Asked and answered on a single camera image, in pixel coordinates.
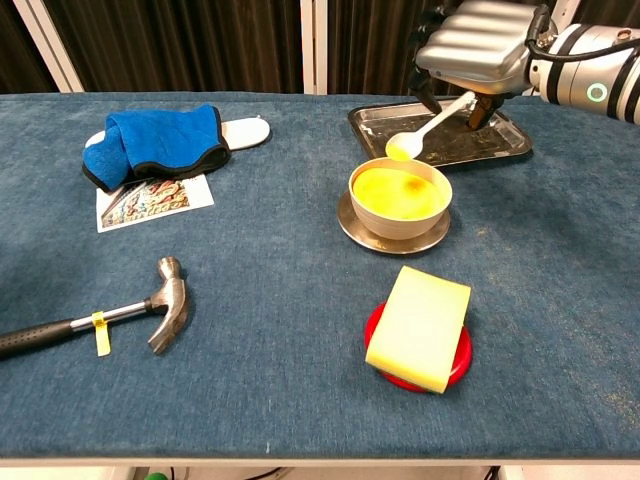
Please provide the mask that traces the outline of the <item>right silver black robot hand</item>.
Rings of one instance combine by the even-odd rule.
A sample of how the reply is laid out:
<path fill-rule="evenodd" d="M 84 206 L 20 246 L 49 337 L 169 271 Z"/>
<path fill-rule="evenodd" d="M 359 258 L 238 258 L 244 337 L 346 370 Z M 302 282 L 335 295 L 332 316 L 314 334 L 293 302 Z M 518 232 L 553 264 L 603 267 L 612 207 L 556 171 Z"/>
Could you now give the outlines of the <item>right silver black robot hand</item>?
<path fill-rule="evenodd" d="M 535 11 L 534 5 L 506 1 L 427 11 L 415 33 L 410 94 L 439 113 L 433 79 L 472 91 L 476 103 L 467 128 L 483 128 L 505 100 L 533 87 L 526 38 Z"/>

